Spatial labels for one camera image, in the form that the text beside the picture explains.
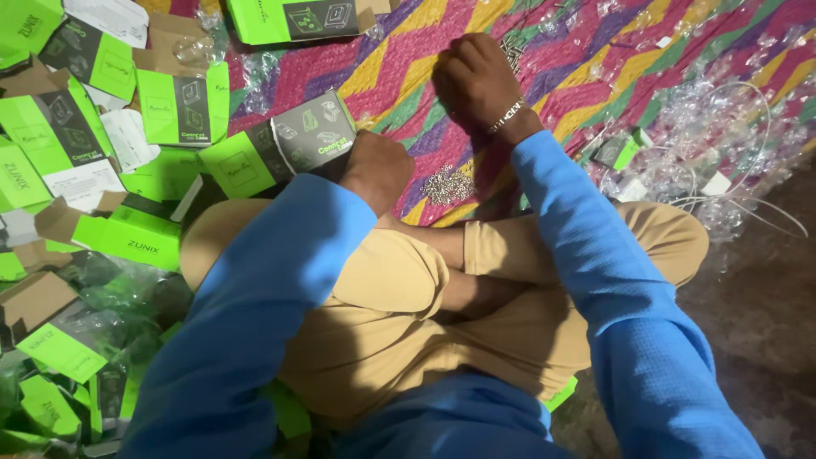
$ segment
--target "beige trousers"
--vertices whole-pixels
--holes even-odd
[[[268,201],[208,209],[184,238],[181,269],[195,290],[229,241]],[[705,229],[656,203],[617,206],[669,282],[682,285],[706,255]],[[587,323],[559,284],[532,216],[467,223],[467,274],[534,284],[483,319],[434,321],[449,269],[432,247],[374,229],[351,255],[323,307],[286,345],[279,377],[312,412],[342,428],[408,389],[475,368],[547,401],[590,366]]]

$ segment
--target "woven mat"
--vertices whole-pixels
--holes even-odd
[[[198,0],[137,1],[149,10],[180,16],[191,16],[198,4]],[[202,3],[218,7],[217,0]],[[655,92],[680,84],[683,70],[698,58],[714,61],[729,56],[729,74],[751,78],[766,93],[773,91],[772,103],[814,70],[812,0],[731,3],[730,11],[711,17],[721,7],[717,0],[619,0],[610,9],[597,0],[563,2],[565,7],[539,0],[405,0],[379,18],[385,32],[382,41],[363,35],[277,51],[280,73],[264,87],[271,106],[266,114],[247,114],[238,106],[244,82],[239,55],[231,51],[231,89],[238,107],[230,133],[339,88],[358,124],[402,141],[416,158],[416,173],[392,210],[395,215],[413,225],[434,226],[450,225],[476,210],[482,217],[501,217],[517,196],[508,152],[474,148],[448,119],[430,83],[437,54],[450,40],[486,31],[495,38],[529,41],[519,74],[527,100],[568,153],[574,153],[585,141],[583,130],[609,116],[647,127],[660,108],[652,100]],[[549,11],[559,15],[557,31],[545,35],[539,32],[539,20]],[[571,16],[578,18],[574,24]],[[695,33],[683,34],[700,24]],[[782,44],[795,26],[808,31],[807,46]],[[778,41],[761,59],[762,69],[752,73],[746,61],[759,49],[760,36]],[[662,37],[671,38],[668,47],[638,49],[639,43]],[[592,75],[599,64],[607,72],[602,81]],[[812,108],[799,110],[805,116]],[[471,159],[478,195],[455,205],[429,205],[420,191],[427,178],[445,164],[466,170]]]

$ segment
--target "floor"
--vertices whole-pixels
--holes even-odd
[[[799,171],[768,201],[816,229],[816,172]],[[766,218],[773,213],[761,212]],[[816,236],[797,239],[751,220],[713,247],[678,291],[711,342],[717,380],[769,459],[816,458]],[[591,371],[555,412],[553,436],[578,457],[619,457]]]

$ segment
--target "blue sleeve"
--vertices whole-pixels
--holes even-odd
[[[294,179],[213,265],[151,364],[117,457],[267,457],[276,422],[259,388],[376,220],[351,191]]]
[[[762,457],[729,408],[675,288],[547,131],[513,151],[559,278],[589,324],[598,392],[625,457]]]

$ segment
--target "blue shirt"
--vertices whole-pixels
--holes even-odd
[[[712,353],[675,289],[549,132],[512,163],[559,277],[589,324],[601,402],[626,457],[762,457],[716,384]],[[284,343],[330,294],[376,222],[358,196],[301,175],[227,247],[141,386],[120,459],[267,457],[259,397]],[[405,392],[339,439],[338,457],[568,457],[546,408],[492,377]]]

